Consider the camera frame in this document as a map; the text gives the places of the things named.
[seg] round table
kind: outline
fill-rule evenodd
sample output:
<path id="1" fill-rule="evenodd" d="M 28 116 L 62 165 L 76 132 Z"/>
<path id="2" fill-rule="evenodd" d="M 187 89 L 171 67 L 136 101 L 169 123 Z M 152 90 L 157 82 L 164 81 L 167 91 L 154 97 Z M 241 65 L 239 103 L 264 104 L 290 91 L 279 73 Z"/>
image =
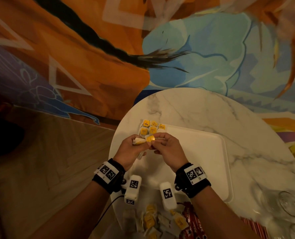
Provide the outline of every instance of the round table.
<path id="1" fill-rule="evenodd" d="M 262 188 L 295 195 L 295 159 L 290 150 L 261 118 L 236 101 L 197 88 L 152 94 L 132 107 L 120 122 L 110 158 L 123 139 L 138 132 L 142 119 L 220 134 L 226 143 L 233 184 L 234 198 L 229 205 L 239 216 L 266 223 L 268 213 L 259 200 Z M 119 199 L 113 207 L 121 222 L 124 202 Z"/>

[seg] herringbone floor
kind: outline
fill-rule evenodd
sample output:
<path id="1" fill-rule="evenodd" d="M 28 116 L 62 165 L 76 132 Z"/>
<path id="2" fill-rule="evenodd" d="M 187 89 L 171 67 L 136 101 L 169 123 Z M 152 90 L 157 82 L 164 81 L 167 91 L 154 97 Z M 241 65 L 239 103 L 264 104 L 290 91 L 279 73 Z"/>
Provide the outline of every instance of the herringbone floor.
<path id="1" fill-rule="evenodd" d="M 14 108 L 7 120 L 26 135 L 0 157 L 0 214 L 7 238 L 22 239 L 89 183 L 108 159 L 114 131 L 23 108 Z M 90 238 L 100 238 L 114 218 L 111 207 Z"/>

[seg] person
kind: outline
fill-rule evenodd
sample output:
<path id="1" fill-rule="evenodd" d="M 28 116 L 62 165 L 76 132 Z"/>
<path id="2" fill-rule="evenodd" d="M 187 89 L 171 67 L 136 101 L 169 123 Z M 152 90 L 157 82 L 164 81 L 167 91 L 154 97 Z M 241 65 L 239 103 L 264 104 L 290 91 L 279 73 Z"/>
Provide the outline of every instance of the person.
<path id="1" fill-rule="evenodd" d="M 188 163 L 179 140 L 168 133 L 155 133 L 154 141 L 134 146 L 132 141 L 140 137 L 132 135 L 122 141 L 113 160 L 128 171 L 139 153 L 151 149 L 162 155 L 164 162 L 177 172 Z M 30 239 L 87 239 L 97 223 L 110 194 L 96 181 L 75 197 L 68 205 L 42 225 Z M 197 193 L 191 202 L 208 238 L 258 239 L 241 219 L 221 200 L 211 186 Z"/>

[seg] wrist strap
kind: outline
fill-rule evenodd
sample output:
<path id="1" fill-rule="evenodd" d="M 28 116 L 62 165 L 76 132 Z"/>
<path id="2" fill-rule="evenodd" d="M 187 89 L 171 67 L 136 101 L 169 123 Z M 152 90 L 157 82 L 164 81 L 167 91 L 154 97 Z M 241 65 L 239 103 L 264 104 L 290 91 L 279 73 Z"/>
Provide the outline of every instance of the wrist strap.
<path id="1" fill-rule="evenodd" d="M 207 186 L 211 186 L 202 167 L 191 163 L 186 163 L 176 171 L 174 183 L 189 198 L 193 198 Z"/>
<path id="2" fill-rule="evenodd" d="M 94 174 L 92 180 L 101 185 L 109 194 L 121 190 L 125 170 L 121 164 L 112 158 L 105 161 Z"/>

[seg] person's right hand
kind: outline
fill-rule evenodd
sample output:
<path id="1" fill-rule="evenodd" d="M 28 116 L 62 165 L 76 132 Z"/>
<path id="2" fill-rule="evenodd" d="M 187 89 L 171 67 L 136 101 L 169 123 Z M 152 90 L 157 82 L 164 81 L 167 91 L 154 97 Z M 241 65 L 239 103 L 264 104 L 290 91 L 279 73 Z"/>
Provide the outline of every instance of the person's right hand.
<path id="1" fill-rule="evenodd" d="M 151 141 L 152 147 L 149 149 L 156 149 L 154 153 L 161 154 L 164 162 L 170 166 L 174 173 L 184 164 L 188 163 L 182 146 L 176 137 L 166 132 L 157 132 L 153 136 L 164 139 Z"/>

